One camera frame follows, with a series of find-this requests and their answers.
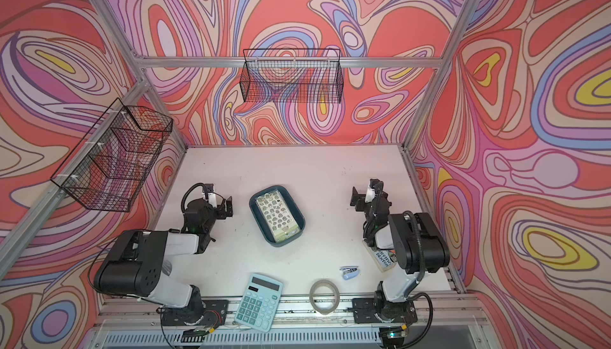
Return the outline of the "clear tape roll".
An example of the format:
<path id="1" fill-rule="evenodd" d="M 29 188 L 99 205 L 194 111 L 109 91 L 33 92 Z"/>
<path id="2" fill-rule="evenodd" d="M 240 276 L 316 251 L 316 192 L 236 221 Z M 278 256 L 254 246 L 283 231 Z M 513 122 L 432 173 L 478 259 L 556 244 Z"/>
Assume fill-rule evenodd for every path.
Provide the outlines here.
<path id="1" fill-rule="evenodd" d="M 312 309 L 323 316 L 335 312 L 341 302 L 339 288 L 328 279 L 317 280 L 308 294 Z"/>

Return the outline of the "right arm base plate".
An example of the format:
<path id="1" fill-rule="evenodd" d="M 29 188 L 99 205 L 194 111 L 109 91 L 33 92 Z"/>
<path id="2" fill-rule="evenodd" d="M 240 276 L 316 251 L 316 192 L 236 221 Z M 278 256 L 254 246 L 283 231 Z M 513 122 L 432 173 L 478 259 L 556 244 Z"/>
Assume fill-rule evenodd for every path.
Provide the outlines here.
<path id="1" fill-rule="evenodd" d="M 391 303 L 377 301 L 373 297 L 353 298 L 353 320 L 357 324 L 405 324 L 413 325 L 418 321 L 413 302 Z"/>

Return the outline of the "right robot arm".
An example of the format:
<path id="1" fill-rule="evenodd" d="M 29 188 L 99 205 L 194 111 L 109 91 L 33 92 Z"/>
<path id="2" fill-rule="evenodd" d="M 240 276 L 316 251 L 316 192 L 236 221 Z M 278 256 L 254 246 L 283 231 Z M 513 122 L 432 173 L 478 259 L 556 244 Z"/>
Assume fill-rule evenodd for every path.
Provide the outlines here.
<path id="1" fill-rule="evenodd" d="M 391 213 L 392 202 L 383 181 L 369 180 L 364 193 L 352 189 L 350 206 L 364 214 L 363 243 L 380 269 L 389 272 L 371 298 L 353 299 L 357 324 L 397 324 L 418 321 L 417 288 L 426 276 L 450 264 L 450 250 L 426 212 Z"/>

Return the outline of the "white animal sticker sheet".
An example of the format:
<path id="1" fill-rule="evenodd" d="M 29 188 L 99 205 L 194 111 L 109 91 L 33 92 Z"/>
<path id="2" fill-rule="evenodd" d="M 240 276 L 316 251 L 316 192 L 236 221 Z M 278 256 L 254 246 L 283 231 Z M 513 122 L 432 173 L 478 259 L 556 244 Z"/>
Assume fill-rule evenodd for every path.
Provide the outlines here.
<path id="1" fill-rule="evenodd" d="M 264 221 L 270 228 L 275 242 L 284 242 L 301 231 L 279 190 L 258 196 L 256 204 L 262 212 Z"/>

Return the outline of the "teal storage box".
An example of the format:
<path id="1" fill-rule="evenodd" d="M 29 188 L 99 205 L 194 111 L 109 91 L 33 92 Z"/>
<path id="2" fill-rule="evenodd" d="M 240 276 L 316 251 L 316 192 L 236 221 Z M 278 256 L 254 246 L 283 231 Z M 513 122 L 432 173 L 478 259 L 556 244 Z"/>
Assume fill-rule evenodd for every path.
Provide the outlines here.
<path id="1" fill-rule="evenodd" d="M 272 247 L 283 247 L 305 230 L 305 218 L 288 190 L 270 186 L 249 199 L 249 207 L 264 239 Z"/>

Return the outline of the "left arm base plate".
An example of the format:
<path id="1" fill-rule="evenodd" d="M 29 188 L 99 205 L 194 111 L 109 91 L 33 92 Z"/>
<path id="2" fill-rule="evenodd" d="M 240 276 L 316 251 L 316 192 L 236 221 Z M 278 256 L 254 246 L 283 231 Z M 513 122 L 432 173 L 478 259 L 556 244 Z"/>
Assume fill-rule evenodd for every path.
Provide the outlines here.
<path id="1" fill-rule="evenodd" d="M 163 327 L 209 327 L 218 328 L 226 322 L 229 300 L 201 300 L 201 307 L 195 309 L 163 309 Z"/>

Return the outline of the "book with yellow text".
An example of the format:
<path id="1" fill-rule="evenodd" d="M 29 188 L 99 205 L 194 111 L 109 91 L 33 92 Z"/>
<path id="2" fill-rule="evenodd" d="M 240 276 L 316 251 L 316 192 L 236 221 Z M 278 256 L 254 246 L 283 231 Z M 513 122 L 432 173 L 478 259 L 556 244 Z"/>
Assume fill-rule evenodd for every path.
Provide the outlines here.
<path id="1" fill-rule="evenodd" d="M 381 250 L 377 247 L 370 247 L 366 242 L 363 242 L 363 245 L 382 273 L 396 266 L 397 259 L 394 250 Z"/>

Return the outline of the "mint green calculator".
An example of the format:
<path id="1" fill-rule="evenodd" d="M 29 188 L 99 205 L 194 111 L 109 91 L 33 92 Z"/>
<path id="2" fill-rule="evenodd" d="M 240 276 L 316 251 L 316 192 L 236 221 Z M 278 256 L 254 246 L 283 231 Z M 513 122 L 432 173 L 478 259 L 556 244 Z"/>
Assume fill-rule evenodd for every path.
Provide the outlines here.
<path id="1" fill-rule="evenodd" d="M 282 292 L 282 282 L 262 274 L 251 275 L 235 313 L 235 322 L 259 332 L 269 332 Z"/>

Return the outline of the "small blue stapler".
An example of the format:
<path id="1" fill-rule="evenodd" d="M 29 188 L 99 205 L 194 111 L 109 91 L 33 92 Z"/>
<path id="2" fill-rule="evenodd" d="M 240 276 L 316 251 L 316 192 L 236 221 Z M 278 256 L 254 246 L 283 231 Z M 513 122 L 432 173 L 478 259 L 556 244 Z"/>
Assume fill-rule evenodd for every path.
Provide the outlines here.
<path id="1" fill-rule="evenodd" d="M 340 268 L 340 272 L 341 272 L 342 278 L 345 281 L 348 281 L 348 280 L 351 280 L 357 277 L 360 273 L 360 269 L 358 266 L 343 266 Z"/>

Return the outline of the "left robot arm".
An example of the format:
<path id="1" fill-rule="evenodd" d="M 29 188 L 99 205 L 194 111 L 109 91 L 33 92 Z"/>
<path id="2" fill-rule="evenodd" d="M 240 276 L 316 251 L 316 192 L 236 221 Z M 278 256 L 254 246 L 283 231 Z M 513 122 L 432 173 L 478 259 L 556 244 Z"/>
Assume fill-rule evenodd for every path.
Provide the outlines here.
<path id="1" fill-rule="evenodd" d="M 219 220 L 233 217 L 231 196 L 215 191 L 213 184 L 196 183 L 181 198 L 182 228 L 167 231 L 128 230 L 111 248 L 92 280 L 97 293 L 143 299 L 159 307 L 163 322 L 197 325 L 206 316 L 221 321 L 209 310 L 195 285 L 171 276 L 170 258 L 202 255 L 208 249 L 212 229 Z"/>

